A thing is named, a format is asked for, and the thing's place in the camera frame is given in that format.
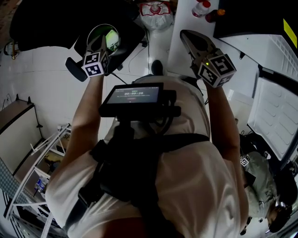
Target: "yellow strip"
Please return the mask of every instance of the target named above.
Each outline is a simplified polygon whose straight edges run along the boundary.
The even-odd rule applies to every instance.
[[[289,24],[284,19],[284,31],[287,33],[287,35],[290,37],[291,41],[293,41],[295,47],[297,48],[297,36],[289,26]]]

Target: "person's left arm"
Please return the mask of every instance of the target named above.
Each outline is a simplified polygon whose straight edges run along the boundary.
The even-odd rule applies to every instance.
[[[90,78],[87,88],[74,114],[72,131],[65,156],[51,175],[51,180],[65,167],[91,150],[98,141],[101,117],[98,108],[102,104],[103,75]]]

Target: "red bottle cap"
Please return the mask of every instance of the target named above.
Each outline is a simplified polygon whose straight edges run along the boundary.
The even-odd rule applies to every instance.
[[[205,8],[208,8],[208,7],[211,6],[211,3],[210,3],[209,1],[204,1],[204,2],[203,2],[203,6],[204,6]]]

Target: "tabletop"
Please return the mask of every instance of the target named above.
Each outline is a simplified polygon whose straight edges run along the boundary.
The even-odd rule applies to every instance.
[[[190,55],[180,39],[180,31],[183,29],[197,31],[208,36],[217,48],[220,48],[223,53],[227,53],[237,70],[230,82],[226,83],[224,87],[252,97],[256,74],[258,73],[257,63],[248,56],[244,56],[241,60],[239,50],[219,39],[215,39],[213,37],[215,23],[207,22],[204,17],[197,18],[192,15],[191,10],[196,3],[196,0],[181,0],[178,2],[167,64],[168,72],[195,78],[190,69]],[[210,0],[210,3],[210,11],[218,9],[219,0]]]

